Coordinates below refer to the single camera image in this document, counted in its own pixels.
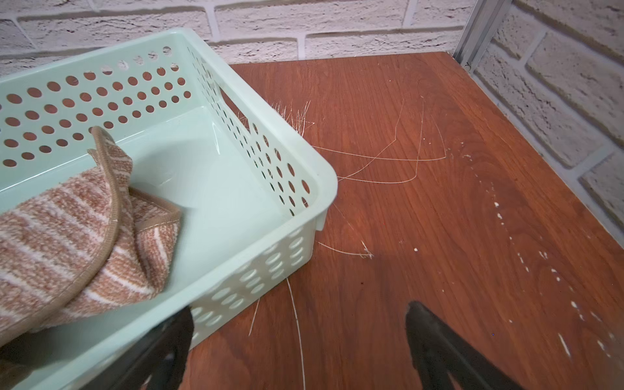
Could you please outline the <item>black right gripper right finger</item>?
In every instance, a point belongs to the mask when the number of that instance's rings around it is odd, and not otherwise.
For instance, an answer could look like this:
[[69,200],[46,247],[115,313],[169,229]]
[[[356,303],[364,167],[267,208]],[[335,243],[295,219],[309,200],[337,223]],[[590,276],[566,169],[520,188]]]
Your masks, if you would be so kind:
[[520,389],[422,302],[411,302],[406,336],[424,389]]

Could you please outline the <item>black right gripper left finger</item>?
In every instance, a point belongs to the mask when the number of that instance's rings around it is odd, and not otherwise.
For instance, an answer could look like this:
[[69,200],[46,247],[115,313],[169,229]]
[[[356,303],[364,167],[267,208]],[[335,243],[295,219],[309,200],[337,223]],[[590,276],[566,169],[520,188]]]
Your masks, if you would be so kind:
[[177,389],[194,332],[187,306],[152,328],[84,389]]

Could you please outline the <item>striped brown white dishcloth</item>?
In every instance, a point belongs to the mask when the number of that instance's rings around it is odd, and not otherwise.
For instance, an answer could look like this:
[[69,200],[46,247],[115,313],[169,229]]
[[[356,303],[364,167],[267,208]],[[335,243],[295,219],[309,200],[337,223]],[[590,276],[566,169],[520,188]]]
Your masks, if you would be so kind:
[[1,342],[160,294],[180,209],[130,185],[132,159],[92,129],[95,167],[1,216]]

